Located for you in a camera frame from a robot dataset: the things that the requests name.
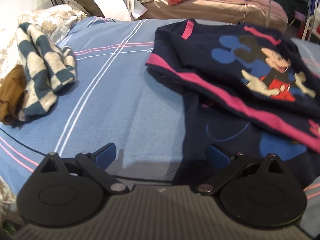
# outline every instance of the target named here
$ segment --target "pink stripe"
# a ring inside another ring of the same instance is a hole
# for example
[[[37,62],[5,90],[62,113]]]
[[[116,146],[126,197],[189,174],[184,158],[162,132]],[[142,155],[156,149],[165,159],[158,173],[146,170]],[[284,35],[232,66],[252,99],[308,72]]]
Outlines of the pink stripe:
[[[254,118],[259,122],[266,124],[270,128],[301,142],[302,144],[306,145],[307,147],[318,153],[320,152],[319,138],[315,138],[301,130],[296,129],[292,125],[282,120],[279,116],[266,111],[261,111],[248,107],[240,98],[232,96],[225,90],[208,83],[195,73],[176,72],[174,69],[172,69],[172,67],[169,66],[169,64],[163,58],[154,53],[150,55],[150,58],[148,59],[147,63],[167,69],[172,73],[176,74],[178,77],[207,89],[211,93],[218,96],[229,107],[235,109],[236,111],[239,111],[248,117]]]
[[[8,152],[6,148],[3,147],[3,145],[0,143],[1,148],[12,158],[14,159],[17,163],[19,163],[22,167],[26,168],[28,171],[33,172],[34,170],[31,169],[29,166],[25,165],[21,161],[19,161],[16,157],[14,157],[11,153]]]
[[[190,21],[190,20],[187,21],[186,28],[184,29],[184,32],[183,32],[181,37],[184,38],[185,40],[187,38],[189,38],[191,33],[192,33],[192,31],[193,31],[193,26],[194,26],[194,24],[193,24],[192,21]]]
[[[310,198],[318,196],[318,195],[320,195],[320,192],[310,194],[310,195],[307,196],[307,199],[310,199]]]
[[[320,183],[314,184],[314,185],[311,185],[309,187],[306,187],[303,191],[306,191],[306,190],[309,190],[309,189],[313,189],[313,188],[316,188],[316,187],[319,187],[319,186],[320,186]]]
[[[257,37],[260,37],[260,38],[265,38],[266,40],[270,41],[271,44],[273,46],[277,46],[281,43],[281,40],[276,40],[274,37],[270,36],[270,35],[267,35],[267,34],[263,34],[261,32],[259,32],[258,30],[256,30],[255,28],[253,27],[248,27],[248,26],[244,26],[243,29],[246,31],[246,32],[250,32],[252,33],[254,36],[257,36]]]
[[[141,46],[151,46],[152,44],[145,44],[145,45],[132,45],[132,46],[127,46],[127,45],[122,45],[122,46],[115,46],[115,47],[112,47],[112,48],[108,48],[108,49],[115,49],[115,48],[128,48],[128,47],[141,47]],[[80,56],[80,55],[83,55],[83,54],[87,54],[87,53],[91,53],[91,52],[94,52],[94,51],[102,51],[102,50],[108,50],[108,49],[96,49],[96,50],[91,50],[91,51],[88,51],[88,52],[84,52],[84,53],[80,53],[80,54],[75,54],[75,56]]]
[[[13,150],[16,154],[18,154],[20,157],[24,158],[26,161],[34,164],[35,166],[38,166],[39,164],[34,162],[33,160],[30,160],[29,158],[25,157],[23,154],[21,154],[20,152],[18,152],[16,149],[14,149],[11,145],[9,145],[1,136],[0,136],[0,140],[2,140],[11,150]]]
[[[153,41],[149,41],[149,42],[127,43],[127,45],[132,45],[132,44],[150,44],[151,45],[153,43],[154,43]],[[106,47],[92,48],[92,49],[106,49],[106,48],[110,48],[110,47],[118,46],[118,45],[121,45],[121,43],[120,44],[113,44],[113,45],[106,46]],[[80,52],[89,51],[89,50],[92,50],[92,49],[85,49],[85,50],[81,50],[81,51],[76,51],[76,52],[74,52],[74,54],[80,53]]]

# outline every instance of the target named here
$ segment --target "brown cloth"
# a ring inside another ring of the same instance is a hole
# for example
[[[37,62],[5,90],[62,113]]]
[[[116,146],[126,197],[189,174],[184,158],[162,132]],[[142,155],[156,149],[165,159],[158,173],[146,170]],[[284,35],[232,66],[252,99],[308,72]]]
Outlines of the brown cloth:
[[[16,65],[2,80],[0,87],[0,122],[12,124],[18,120],[27,79],[22,65]]]

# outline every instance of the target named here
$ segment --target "pillow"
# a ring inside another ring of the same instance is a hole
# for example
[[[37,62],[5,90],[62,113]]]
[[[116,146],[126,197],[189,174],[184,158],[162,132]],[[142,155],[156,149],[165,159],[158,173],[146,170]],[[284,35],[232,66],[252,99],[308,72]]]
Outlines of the pillow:
[[[15,21],[0,29],[0,83],[17,64],[21,65],[15,36],[21,23],[39,25],[54,43],[58,43],[67,36],[76,22],[85,18],[84,12],[73,10],[68,4],[61,4],[21,14]]]

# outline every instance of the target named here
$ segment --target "blue bed sheet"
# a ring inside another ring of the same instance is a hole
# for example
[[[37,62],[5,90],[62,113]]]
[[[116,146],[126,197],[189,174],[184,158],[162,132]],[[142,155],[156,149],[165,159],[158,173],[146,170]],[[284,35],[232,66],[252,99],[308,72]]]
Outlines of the blue bed sheet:
[[[173,178],[182,159],[183,100],[150,75],[145,62],[155,30],[177,21],[182,20],[117,22],[89,17],[72,28],[59,45],[70,46],[75,53],[77,82],[61,92],[47,116],[22,127],[0,124],[5,131],[0,131],[0,176],[15,194],[43,159],[34,150],[74,157],[108,142],[117,147],[116,160],[107,169],[110,174]],[[304,62],[320,76],[320,47],[292,40]],[[306,191],[310,199],[302,219],[302,227],[313,236],[320,231],[315,219],[318,187],[319,179]]]

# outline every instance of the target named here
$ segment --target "checkered cloth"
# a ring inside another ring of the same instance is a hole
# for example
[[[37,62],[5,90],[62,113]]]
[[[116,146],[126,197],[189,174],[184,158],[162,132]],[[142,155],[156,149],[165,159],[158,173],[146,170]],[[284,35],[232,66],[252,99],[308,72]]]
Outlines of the checkered cloth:
[[[56,92],[76,80],[76,64],[69,47],[60,49],[36,26],[19,25],[19,54],[27,78],[26,95],[19,120],[46,114],[57,101]]]

